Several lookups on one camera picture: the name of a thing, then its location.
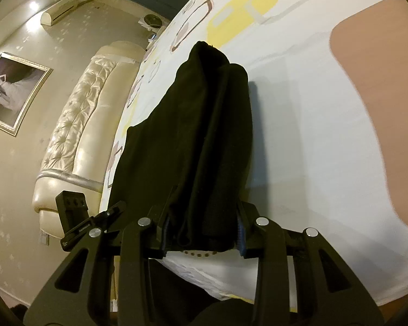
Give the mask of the black pants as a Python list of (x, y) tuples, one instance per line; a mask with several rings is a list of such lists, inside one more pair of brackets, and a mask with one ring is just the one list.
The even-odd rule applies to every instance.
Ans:
[(246, 70), (200, 41), (141, 123), (129, 127), (110, 202), (121, 225), (162, 210), (170, 251), (232, 249), (253, 122)]

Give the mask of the cream tufted headboard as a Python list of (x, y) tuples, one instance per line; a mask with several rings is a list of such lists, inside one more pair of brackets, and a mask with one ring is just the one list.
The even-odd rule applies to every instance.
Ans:
[(89, 213), (98, 214), (118, 123), (144, 55), (143, 47), (125, 40), (103, 46), (72, 90), (34, 186), (32, 206), (44, 233), (64, 236), (56, 204), (62, 191), (83, 193)]

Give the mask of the round bedside device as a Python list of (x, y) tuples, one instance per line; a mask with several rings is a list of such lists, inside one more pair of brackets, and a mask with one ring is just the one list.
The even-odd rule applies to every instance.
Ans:
[(159, 30), (163, 26), (161, 18), (154, 14), (146, 14), (138, 23), (147, 30)]

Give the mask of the patterned white bed sheet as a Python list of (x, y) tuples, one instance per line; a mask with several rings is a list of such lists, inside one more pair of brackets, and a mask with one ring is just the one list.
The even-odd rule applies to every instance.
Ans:
[(127, 129), (199, 40), (248, 73), (254, 150), (243, 200), (283, 228), (316, 228), (377, 304), (408, 294), (408, 2), (189, 0), (131, 88), (102, 209)]

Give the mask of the framed wall photograph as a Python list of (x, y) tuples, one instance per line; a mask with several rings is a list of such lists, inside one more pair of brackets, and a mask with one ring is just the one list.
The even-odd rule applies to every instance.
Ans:
[(16, 136), (35, 96), (53, 69), (0, 53), (0, 130)]

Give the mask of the white wall air conditioner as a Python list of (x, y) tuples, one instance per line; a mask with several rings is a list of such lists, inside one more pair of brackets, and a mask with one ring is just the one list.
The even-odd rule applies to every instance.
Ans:
[(46, 9), (40, 18), (43, 26), (51, 27), (68, 13), (93, 0), (60, 0)]

